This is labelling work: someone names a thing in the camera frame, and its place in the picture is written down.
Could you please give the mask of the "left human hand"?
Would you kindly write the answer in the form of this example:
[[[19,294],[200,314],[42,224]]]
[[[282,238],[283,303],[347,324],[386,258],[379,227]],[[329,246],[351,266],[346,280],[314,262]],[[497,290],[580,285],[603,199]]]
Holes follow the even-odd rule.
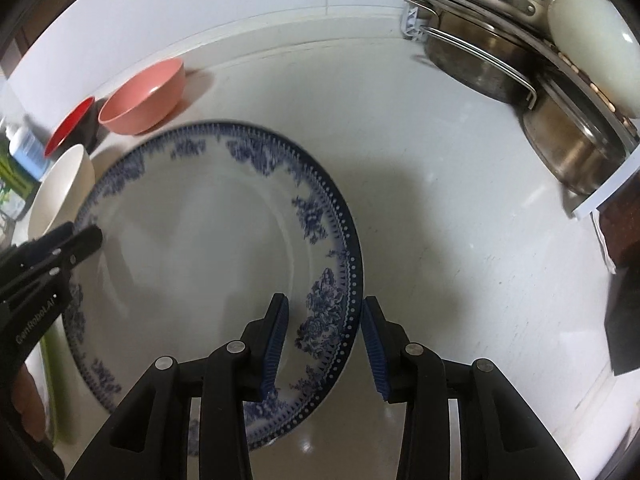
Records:
[[[35,379],[25,364],[16,373],[11,384],[11,402],[20,414],[24,430],[37,442],[46,435],[46,410],[38,393]]]

